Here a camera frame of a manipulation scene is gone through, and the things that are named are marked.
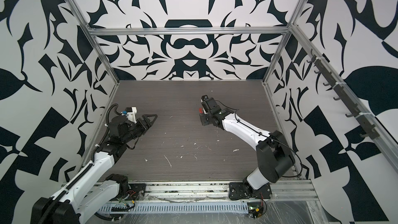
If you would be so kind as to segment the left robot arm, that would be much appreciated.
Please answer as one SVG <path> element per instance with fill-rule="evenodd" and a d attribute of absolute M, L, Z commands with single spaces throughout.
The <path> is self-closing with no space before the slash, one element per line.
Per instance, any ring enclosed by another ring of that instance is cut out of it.
<path fill-rule="evenodd" d="M 137 141 L 153 126 L 157 115 L 142 115 L 135 121 L 123 112 L 107 124 L 105 138 L 91 160 L 77 175 L 49 198 L 40 198 L 32 208 L 32 224 L 84 224 L 108 201 L 128 195 L 128 178 L 112 174 L 93 190 L 98 180 L 122 157 L 128 143 Z"/>

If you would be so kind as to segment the small electronics board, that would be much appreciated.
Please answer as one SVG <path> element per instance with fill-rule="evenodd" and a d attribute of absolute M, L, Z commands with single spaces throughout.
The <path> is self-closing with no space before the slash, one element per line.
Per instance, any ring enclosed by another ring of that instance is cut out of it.
<path fill-rule="evenodd" d="M 267 205 L 250 206 L 248 209 L 248 216 L 253 219 L 260 218 L 267 212 Z"/>

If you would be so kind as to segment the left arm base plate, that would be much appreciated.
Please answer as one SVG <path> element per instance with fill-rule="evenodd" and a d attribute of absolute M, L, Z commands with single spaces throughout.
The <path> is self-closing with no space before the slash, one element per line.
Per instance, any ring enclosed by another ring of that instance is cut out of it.
<path fill-rule="evenodd" d="M 145 195 L 146 195 L 145 183 L 132 183 L 129 184 L 126 193 L 122 195 L 122 199 L 124 201 L 137 201 L 143 199 Z"/>

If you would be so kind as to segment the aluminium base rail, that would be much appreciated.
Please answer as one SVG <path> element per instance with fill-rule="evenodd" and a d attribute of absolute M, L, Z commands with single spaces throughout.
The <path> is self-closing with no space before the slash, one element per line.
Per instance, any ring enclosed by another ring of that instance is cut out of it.
<path fill-rule="evenodd" d="M 145 183 L 146 195 L 141 201 L 153 202 L 227 202 L 229 183 L 240 181 L 130 181 Z M 310 180 L 282 179 L 270 184 L 271 201 L 318 201 L 318 195 Z M 243 199 L 237 201 L 259 201 L 260 199 Z"/>

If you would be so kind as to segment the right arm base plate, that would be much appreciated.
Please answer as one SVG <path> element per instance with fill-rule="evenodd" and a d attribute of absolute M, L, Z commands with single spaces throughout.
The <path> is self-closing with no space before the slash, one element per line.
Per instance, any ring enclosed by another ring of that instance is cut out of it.
<path fill-rule="evenodd" d="M 272 194 L 270 184 L 262 186 L 260 189 L 252 189 L 248 183 L 229 183 L 229 199 L 270 199 Z"/>

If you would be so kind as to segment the black wall hook rack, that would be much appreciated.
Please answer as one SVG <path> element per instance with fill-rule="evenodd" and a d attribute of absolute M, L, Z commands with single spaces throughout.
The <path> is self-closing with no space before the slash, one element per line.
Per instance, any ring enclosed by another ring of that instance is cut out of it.
<path fill-rule="evenodd" d="M 308 63 L 314 64 L 317 68 L 316 74 L 322 75 L 326 82 L 324 86 L 329 87 L 336 93 L 335 101 L 342 101 L 348 109 L 349 113 L 345 116 L 347 118 L 354 118 L 359 125 L 363 128 L 364 133 L 360 136 L 362 138 L 370 138 L 372 140 L 379 138 L 380 134 L 377 130 L 376 123 L 372 119 L 373 114 L 366 110 L 366 108 L 360 103 L 358 97 L 352 92 L 348 84 L 337 74 L 332 68 L 326 58 L 318 57 L 311 51 L 311 58 Z"/>

